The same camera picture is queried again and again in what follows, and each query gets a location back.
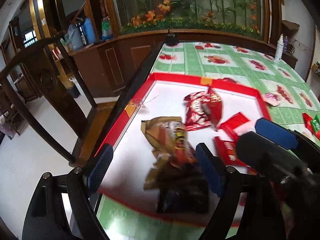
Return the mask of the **pink striped snack packet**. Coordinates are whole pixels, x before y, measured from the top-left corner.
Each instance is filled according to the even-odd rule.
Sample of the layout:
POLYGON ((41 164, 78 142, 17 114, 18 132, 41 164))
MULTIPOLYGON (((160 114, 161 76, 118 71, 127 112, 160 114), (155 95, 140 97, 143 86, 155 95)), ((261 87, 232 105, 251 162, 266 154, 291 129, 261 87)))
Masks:
POLYGON ((243 166, 247 167, 245 163, 240 161, 236 155, 235 143, 233 141, 225 141, 220 137, 213 139, 217 156, 222 160, 226 166, 243 166))

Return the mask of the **long red snack packet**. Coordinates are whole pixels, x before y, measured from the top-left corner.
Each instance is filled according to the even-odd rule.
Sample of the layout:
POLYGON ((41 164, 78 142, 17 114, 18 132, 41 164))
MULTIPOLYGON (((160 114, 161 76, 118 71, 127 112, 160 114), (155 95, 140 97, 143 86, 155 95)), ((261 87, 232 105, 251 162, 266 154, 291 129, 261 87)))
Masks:
POLYGON ((309 116, 309 115, 306 114, 306 113, 303 113, 303 114, 302 114, 302 117, 303 117, 303 121, 304 121, 305 127, 306 127, 318 140, 320 140, 320 132, 319 132, 319 133, 314 133, 313 130, 312 130, 312 126, 311 126, 311 124, 310 124, 310 121, 311 121, 312 117, 309 116))

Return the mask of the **green snack packet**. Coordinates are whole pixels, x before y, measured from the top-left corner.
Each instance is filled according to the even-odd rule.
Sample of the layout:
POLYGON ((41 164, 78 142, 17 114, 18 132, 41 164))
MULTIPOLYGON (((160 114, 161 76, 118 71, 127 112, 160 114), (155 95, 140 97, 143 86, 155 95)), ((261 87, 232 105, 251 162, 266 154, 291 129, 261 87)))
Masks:
POLYGON ((313 119, 311 119, 310 124, 312 126, 312 130, 314 133, 319 133, 320 132, 320 120, 318 115, 315 115, 313 119))

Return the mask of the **dark red snack packet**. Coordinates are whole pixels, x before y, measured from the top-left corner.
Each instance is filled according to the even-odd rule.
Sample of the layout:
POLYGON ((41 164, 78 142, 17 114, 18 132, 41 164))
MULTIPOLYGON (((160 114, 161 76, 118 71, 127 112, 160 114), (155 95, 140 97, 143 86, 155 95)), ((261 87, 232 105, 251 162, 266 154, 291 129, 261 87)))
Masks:
POLYGON ((209 187, 198 163, 174 167, 169 164, 157 177, 157 213, 195 213, 209 211, 209 187))

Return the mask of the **pink white snack packet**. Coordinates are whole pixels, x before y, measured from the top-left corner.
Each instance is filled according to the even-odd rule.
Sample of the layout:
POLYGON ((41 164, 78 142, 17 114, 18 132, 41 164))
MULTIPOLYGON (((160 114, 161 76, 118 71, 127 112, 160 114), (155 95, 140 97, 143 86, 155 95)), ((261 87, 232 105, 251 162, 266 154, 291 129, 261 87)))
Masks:
POLYGON ((265 93, 261 97, 265 103, 273 107, 279 106, 281 103, 281 99, 278 94, 265 93))

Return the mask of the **brown gold snack bag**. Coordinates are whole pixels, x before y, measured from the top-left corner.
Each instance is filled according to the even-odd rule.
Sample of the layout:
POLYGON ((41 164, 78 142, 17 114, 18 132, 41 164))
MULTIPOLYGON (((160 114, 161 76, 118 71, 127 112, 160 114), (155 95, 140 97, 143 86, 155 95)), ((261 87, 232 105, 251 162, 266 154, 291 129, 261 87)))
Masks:
POLYGON ((179 116, 143 120, 140 128, 156 158, 144 180, 144 190, 158 189, 157 177, 169 164, 180 168, 187 163, 197 163, 195 150, 188 141, 185 124, 179 116))

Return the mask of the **red white lattice snack bag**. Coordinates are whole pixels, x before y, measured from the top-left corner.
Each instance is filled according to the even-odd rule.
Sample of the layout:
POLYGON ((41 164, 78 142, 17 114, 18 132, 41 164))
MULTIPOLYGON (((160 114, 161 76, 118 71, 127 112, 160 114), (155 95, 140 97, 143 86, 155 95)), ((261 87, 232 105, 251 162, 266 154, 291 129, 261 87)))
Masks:
POLYGON ((183 101, 185 102, 185 128, 187 131, 196 131, 211 125, 208 116, 201 107, 205 91, 190 93, 183 101))

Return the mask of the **red flower print snack bag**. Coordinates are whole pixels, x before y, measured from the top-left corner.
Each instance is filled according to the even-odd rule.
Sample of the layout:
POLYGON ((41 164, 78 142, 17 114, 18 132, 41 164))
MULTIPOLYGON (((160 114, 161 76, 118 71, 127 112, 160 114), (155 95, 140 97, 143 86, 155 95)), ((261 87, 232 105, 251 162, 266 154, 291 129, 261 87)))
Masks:
POLYGON ((217 130, 218 124, 222 118, 223 102, 221 97, 212 88, 208 88, 207 99, 206 106, 208 107, 208 118, 215 130, 217 130))

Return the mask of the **green fruit print tablecloth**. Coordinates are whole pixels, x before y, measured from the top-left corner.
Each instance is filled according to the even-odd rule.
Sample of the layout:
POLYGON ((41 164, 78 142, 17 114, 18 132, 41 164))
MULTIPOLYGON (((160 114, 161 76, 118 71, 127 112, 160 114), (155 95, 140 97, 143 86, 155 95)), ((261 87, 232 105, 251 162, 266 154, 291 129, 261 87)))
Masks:
POLYGON ((206 214, 157 214, 159 191, 143 188, 156 159, 140 125, 159 116, 185 118, 184 97, 206 90, 216 80, 235 81, 261 94, 276 94, 280 104, 268 107, 271 119, 316 141, 304 126, 302 115, 319 115, 319 101, 287 63, 226 44, 163 46, 149 81, 125 107, 105 139, 113 146, 114 155, 100 187, 103 196, 97 217, 110 239, 199 238, 219 201, 217 196, 210 195, 206 214))

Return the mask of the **red and white box lid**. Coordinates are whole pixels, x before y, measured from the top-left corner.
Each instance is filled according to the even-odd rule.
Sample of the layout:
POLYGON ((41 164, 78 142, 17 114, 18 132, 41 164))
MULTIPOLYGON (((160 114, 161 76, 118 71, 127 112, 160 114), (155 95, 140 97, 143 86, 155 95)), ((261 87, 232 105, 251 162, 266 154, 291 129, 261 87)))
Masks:
POLYGON ((207 225, 217 203, 217 195, 210 190, 205 191, 205 204, 179 200, 175 211, 169 213, 158 213, 157 206, 162 189, 203 182, 194 155, 197 144, 206 144, 216 154, 215 137, 231 141, 219 126, 186 127, 185 97, 209 90, 221 98, 221 122, 238 113, 246 117, 235 129, 238 135, 253 130, 258 119, 269 116, 254 88, 223 80, 205 84, 198 76, 151 74, 134 96, 138 105, 125 107, 105 138, 114 150, 99 188, 103 196, 97 217, 105 230, 130 235, 139 225, 207 225))

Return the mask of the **white spray bottle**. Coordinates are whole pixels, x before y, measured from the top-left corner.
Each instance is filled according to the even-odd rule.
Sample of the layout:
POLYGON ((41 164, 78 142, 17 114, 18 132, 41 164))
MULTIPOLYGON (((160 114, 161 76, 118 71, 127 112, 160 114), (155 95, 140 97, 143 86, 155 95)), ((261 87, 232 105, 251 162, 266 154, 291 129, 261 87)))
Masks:
POLYGON ((284 39, 283 39, 283 34, 281 34, 279 37, 279 40, 277 42, 276 53, 274 56, 275 61, 277 61, 277 62, 281 61, 281 58, 283 55, 283 49, 284 49, 284 39))

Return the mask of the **dark wooden chair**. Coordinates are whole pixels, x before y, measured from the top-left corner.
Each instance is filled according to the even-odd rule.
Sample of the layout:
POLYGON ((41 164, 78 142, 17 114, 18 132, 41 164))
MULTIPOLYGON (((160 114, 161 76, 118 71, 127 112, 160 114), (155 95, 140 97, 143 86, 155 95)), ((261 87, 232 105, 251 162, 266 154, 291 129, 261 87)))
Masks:
POLYGON ((76 151, 76 154, 72 155, 34 116, 34 113, 37 111, 35 107, 37 107, 38 103, 41 102, 50 105, 55 109, 56 113, 63 118, 70 129, 73 130, 78 138, 78 145, 84 142, 91 126, 89 117, 84 114, 81 107, 71 94, 67 92, 67 89, 54 72, 53 66, 55 62, 48 52, 50 45, 57 46, 67 67, 71 70, 84 92, 86 99, 90 103, 91 109, 96 109, 96 101, 82 79, 73 58, 68 55, 62 45, 59 36, 41 39, 15 55, 1 70, 1 86, 24 120, 51 148, 66 159, 71 167, 83 167, 88 161, 87 158, 81 157, 79 151, 76 151), (10 72, 19 65, 26 68, 30 74, 31 83, 35 85, 36 90, 40 93, 40 98, 31 103, 32 109, 29 109, 26 104, 22 102, 8 80, 10 72))

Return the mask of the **small black table object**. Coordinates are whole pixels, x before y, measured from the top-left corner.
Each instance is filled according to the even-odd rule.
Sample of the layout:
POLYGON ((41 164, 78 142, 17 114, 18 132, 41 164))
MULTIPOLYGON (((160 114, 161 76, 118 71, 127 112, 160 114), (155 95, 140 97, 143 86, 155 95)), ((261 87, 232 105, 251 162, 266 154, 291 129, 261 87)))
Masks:
POLYGON ((176 33, 168 33, 165 37, 165 44, 167 46, 173 47, 178 44, 178 36, 176 33))

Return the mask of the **flower mural glass panel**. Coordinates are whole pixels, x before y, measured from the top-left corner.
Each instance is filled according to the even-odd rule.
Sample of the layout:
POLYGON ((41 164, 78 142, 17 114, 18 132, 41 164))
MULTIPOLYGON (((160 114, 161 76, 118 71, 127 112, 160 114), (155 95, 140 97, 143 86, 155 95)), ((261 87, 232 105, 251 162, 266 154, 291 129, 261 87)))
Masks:
POLYGON ((261 0, 113 0, 122 34, 205 29, 262 38, 261 0))

